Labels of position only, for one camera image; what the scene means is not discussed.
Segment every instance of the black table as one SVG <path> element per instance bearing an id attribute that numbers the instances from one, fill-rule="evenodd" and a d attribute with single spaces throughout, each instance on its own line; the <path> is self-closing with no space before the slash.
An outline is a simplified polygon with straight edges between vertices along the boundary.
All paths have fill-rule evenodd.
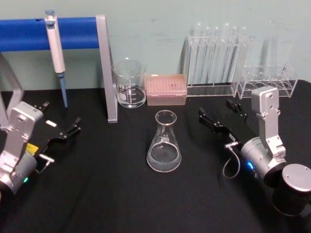
<path id="1" fill-rule="evenodd" d="M 29 104 L 49 100 L 45 116 L 64 127 L 80 116 L 82 131 L 65 147 L 52 147 L 48 155 L 56 162 L 31 176 L 14 201 L 0 209 L 0 232 L 311 232 L 311 216 L 279 214 L 271 190 L 245 165 L 237 178 L 222 177 L 229 155 L 214 146 L 209 129 L 198 123 L 198 108 L 229 112 L 226 97 L 188 98 L 185 106 L 119 106 L 117 124 L 107 123 L 102 89 L 68 90 L 68 99 L 65 111 L 59 90 L 25 93 Z M 257 132 L 250 99 L 241 102 Z M 292 98 L 280 99 L 279 134 L 287 161 L 308 167 L 310 105 L 311 83 L 305 81 L 298 82 Z M 182 154 L 180 167 L 167 174 L 146 163 L 155 113 L 162 109 L 177 114 L 174 131 Z M 4 139 L 1 132 L 1 147 Z"/>

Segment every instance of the gray cable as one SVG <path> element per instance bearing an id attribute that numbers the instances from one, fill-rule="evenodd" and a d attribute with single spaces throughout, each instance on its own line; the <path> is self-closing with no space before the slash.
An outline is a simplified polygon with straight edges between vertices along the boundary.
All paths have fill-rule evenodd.
<path id="1" fill-rule="evenodd" d="M 35 172 L 40 175 L 48 166 L 49 166 L 49 164 L 45 164 L 45 166 L 42 168 L 41 171 L 38 171 L 37 169 L 35 169 Z"/>
<path id="2" fill-rule="evenodd" d="M 237 161 L 238 161 L 238 170 L 237 172 L 233 175 L 233 176 L 226 176 L 225 175 L 225 168 L 227 167 L 228 163 L 231 161 L 232 158 L 228 159 L 228 161 L 225 163 L 224 167 L 223 167 L 223 176 L 226 177 L 227 179 L 233 179 L 235 178 L 238 173 L 240 172 L 240 168 L 241 168 L 241 163 L 240 163 L 240 159 L 238 157 L 238 155 L 233 151 L 233 149 L 231 147 L 228 147 L 228 149 L 234 154 L 234 156 L 236 157 Z"/>

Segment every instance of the light green wall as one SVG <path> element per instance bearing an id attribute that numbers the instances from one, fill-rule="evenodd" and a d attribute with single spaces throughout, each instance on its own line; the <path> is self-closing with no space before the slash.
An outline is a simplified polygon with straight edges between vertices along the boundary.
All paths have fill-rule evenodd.
<path id="1" fill-rule="evenodd" d="M 54 9 L 59 17 L 105 14 L 113 59 L 137 57 L 147 64 L 148 73 L 178 71 L 184 38 L 194 23 L 230 22 L 246 26 L 254 38 L 247 64 L 259 63 L 263 40 L 275 31 L 278 63 L 298 64 L 301 79 L 311 80 L 309 8 L 308 0 L 6 0 L 1 3 L 0 19 L 44 17 L 46 9 Z M 59 88 L 49 51 L 4 56 L 25 89 Z M 64 57 L 67 88 L 101 86 L 97 50 L 66 50 Z M 0 89 L 7 85 L 2 83 Z"/>

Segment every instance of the blue metal bar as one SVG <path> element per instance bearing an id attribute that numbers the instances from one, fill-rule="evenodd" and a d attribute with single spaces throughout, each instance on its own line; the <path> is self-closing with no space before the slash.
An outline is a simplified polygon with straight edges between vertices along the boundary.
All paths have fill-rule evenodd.
<path id="1" fill-rule="evenodd" d="M 63 49 L 98 48 L 95 17 L 59 18 Z M 0 20 L 0 52 L 49 50 L 44 19 Z"/>

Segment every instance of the glass flask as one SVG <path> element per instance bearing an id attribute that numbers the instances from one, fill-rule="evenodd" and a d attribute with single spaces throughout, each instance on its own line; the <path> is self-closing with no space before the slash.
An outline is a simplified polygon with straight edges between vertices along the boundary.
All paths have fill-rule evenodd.
<path id="1" fill-rule="evenodd" d="M 173 131 L 177 116 L 170 110 L 157 112 L 156 134 L 147 153 L 147 163 L 155 171 L 170 172 L 181 162 L 180 150 Z"/>

